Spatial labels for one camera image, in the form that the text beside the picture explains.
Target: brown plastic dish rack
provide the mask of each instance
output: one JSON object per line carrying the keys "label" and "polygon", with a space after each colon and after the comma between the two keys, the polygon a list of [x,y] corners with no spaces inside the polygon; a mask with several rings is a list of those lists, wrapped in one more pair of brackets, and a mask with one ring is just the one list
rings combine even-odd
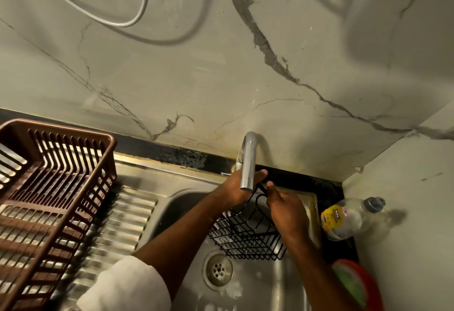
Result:
{"label": "brown plastic dish rack", "polygon": [[40,310],[117,178],[110,135],[0,126],[0,311]]}

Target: sink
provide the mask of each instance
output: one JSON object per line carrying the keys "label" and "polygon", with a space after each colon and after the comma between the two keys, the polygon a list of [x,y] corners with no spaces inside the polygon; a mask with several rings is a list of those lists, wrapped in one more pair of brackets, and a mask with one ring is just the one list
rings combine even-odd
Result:
{"label": "sink", "polygon": [[[64,310],[116,261],[175,223],[225,177],[115,153],[118,182],[89,229],[46,309]],[[316,196],[298,193],[320,243]],[[282,260],[231,259],[207,237],[178,291],[172,310],[310,310],[290,255]]]}

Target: transparent plastic bottle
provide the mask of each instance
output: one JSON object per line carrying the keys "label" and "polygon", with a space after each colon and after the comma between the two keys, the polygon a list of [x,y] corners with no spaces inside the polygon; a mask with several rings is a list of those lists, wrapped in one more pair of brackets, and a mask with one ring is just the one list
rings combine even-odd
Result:
{"label": "transparent plastic bottle", "polygon": [[374,215],[385,204],[381,197],[344,199],[321,213],[321,225],[329,239],[347,239],[371,227]]}

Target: black wire basket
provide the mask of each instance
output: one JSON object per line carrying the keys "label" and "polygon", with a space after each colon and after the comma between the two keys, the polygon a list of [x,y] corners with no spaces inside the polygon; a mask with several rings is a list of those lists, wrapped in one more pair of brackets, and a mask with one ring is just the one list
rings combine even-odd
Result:
{"label": "black wire basket", "polygon": [[286,251],[266,205],[266,188],[260,183],[244,205],[222,213],[209,235],[232,258],[275,261]]}

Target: marble tile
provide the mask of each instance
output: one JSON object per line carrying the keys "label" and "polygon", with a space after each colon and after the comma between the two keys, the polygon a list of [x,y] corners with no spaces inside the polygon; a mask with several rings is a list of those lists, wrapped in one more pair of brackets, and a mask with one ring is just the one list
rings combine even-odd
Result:
{"label": "marble tile", "polygon": [[[77,0],[126,20],[140,0]],[[454,98],[453,0],[0,0],[0,107],[343,181]]]}

